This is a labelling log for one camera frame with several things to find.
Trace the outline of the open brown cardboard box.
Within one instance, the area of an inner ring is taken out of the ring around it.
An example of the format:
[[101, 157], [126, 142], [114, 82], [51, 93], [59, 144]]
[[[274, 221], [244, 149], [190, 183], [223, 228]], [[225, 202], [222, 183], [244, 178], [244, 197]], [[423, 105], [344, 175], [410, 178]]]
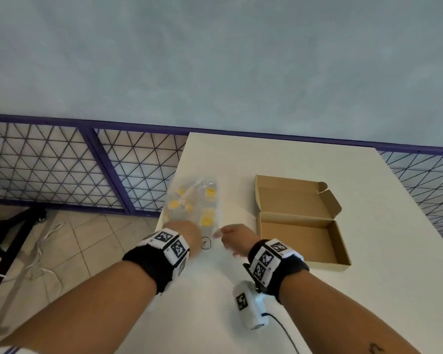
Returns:
[[310, 268], [344, 271], [351, 266], [336, 217], [342, 207], [325, 182], [256, 175], [256, 231], [277, 238]]

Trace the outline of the person's right forearm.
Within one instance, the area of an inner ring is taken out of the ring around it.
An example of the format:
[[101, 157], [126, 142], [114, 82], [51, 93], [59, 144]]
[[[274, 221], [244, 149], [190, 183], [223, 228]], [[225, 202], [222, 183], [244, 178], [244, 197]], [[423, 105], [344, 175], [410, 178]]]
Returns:
[[312, 354], [421, 354], [371, 311], [308, 271], [287, 275], [279, 300]]

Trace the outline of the person's left hand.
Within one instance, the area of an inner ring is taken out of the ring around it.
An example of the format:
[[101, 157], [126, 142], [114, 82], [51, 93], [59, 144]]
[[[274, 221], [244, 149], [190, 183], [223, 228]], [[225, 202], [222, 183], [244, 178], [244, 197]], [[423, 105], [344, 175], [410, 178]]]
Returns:
[[188, 220], [168, 221], [164, 223], [163, 228], [169, 228], [178, 232], [182, 236], [190, 249], [190, 258], [197, 257], [202, 250], [203, 239], [200, 228]]

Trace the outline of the black marker wristband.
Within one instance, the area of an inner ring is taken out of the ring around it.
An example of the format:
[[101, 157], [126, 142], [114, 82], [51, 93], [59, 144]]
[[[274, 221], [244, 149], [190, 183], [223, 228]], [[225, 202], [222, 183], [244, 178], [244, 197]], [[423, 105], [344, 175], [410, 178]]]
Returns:
[[122, 260], [142, 268], [154, 280], [159, 295], [183, 273], [189, 256], [190, 247], [183, 236], [163, 228], [145, 237]]
[[310, 271], [303, 256], [278, 239], [261, 239], [251, 248], [243, 267], [254, 280], [257, 291], [280, 303], [280, 286], [286, 276]]

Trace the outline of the black stand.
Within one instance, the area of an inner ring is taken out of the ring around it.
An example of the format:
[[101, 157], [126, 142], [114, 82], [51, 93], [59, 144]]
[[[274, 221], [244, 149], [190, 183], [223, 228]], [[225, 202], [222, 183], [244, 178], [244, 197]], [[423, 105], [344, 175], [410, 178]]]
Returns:
[[0, 285], [33, 227], [46, 219], [47, 210], [41, 206], [34, 206], [9, 219], [0, 220]]

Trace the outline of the person's left forearm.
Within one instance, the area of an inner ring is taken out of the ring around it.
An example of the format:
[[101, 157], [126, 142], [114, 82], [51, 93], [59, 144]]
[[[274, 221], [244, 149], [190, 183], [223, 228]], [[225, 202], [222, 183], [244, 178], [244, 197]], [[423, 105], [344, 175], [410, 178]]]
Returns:
[[0, 344], [42, 354], [113, 354], [156, 292], [142, 268], [121, 261], [56, 299]]

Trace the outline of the purple metal mesh fence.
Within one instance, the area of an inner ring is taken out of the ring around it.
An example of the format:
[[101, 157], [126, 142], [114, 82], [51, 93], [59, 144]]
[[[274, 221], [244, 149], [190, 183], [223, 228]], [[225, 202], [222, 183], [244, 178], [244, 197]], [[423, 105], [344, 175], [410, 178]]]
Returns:
[[190, 133], [375, 149], [443, 237], [443, 147], [0, 114], [0, 204], [155, 217]]

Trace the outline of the person's right hand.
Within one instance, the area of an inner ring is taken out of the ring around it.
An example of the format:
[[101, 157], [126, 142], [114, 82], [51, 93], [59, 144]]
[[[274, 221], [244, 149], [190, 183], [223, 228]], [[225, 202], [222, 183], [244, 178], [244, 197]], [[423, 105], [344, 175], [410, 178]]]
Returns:
[[230, 250], [234, 257], [247, 258], [249, 252], [261, 240], [261, 237], [244, 224], [227, 226], [229, 226], [229, 240], [222, 241], [224, 247]]

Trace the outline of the clear plastic bag yellow pieces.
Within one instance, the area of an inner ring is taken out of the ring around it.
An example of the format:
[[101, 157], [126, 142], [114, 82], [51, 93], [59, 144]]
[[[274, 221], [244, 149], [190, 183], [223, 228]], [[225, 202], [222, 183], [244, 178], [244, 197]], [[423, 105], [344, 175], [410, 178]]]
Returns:
[[187, 220], [202, 237], [213, 238], [219, 230], [219, 191], [214, 178], [193, 178], [169, 189], [162, 210], [163, 223]]

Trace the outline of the person's white shirt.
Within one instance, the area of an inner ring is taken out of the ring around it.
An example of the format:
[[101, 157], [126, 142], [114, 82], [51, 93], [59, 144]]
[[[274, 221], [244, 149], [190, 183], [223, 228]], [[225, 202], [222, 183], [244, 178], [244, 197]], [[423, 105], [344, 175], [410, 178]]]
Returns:
[[0, 344], [0, 354], [42, 354], [29, 346], [19, 346], [17, 344]]

